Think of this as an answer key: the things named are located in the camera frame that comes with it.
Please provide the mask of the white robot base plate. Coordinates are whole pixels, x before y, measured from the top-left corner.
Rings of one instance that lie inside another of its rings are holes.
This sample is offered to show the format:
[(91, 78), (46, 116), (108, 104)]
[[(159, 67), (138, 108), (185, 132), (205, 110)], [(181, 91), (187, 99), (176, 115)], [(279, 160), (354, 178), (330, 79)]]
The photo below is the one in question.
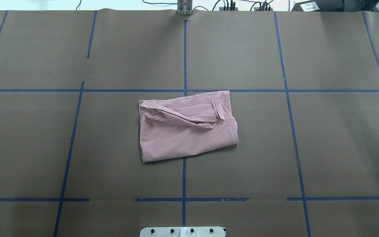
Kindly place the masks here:
[(221, 226), (144, 227), (140, 237), (226, 237)]

